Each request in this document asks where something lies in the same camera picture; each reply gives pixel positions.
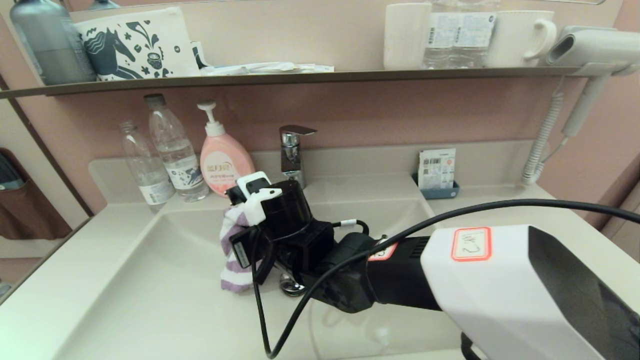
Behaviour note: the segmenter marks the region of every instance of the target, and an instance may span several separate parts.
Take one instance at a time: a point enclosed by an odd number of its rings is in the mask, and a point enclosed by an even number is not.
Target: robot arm
[[[265,179],[239,181],[243,188],[228,192],[232,202],[259,206],[246,211],[263,220],[231,239],[243,266],[264,258],[259,283],[277,266],[315,288],[313,299],[347,313],[374,302],[444,311],[462,329],[469,360],[478,359],[471,341],[491,360],[640,359],[638,314],[534,226],[438,229],[336,271],[385,240],[351,233],[335,241],[332,224],[314,219],[296,181]]]

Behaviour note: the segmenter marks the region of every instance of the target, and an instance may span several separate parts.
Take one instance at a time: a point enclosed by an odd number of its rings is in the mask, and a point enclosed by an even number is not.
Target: brown bag
[[[18,189],[0,191],[0,236],[11,240],[60,239],[71,228],[47,200],[13,153],[0,148],[25,180]]]

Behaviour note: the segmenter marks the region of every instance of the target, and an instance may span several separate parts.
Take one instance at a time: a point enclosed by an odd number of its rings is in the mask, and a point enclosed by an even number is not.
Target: small blue tray
[[[413,182],[418,185],[418,173],[411,174]],[[460,185],[454,180],[451,189],[420,189],[425,199],[453,199],[460,193]]]

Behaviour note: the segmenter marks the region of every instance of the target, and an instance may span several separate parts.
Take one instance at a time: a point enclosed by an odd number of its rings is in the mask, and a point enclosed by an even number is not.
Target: striped cloth
[[[256,224],[249,224],[244,215],[244,204],[239,204],[228,208],[224,212],[224,219],[222,220],[222,229],[220,230],[220,241],[222,242],[222,251],[227,257],[227,263],[225,268],[220,274],[221,286],[223,290],[233,291],[239,293],[244,290],[253,287],[253,277],[251,274],[251,267],[243,269],[236,259],[231,241],[229,238],[245,227]]]

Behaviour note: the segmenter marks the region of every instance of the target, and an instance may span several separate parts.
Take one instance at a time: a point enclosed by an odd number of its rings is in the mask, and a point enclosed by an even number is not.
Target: soap dispenser
[[[205,126],[207,138],[202,146],[200,168],[205,181],[219,196],[227,197],[225,191],[236,185],[236,180],[255,172],[251,156],[240,143],[225,131],[224,125],[213,117],[215,101],[198,103],[198,108],[207,113],[209,122]]]

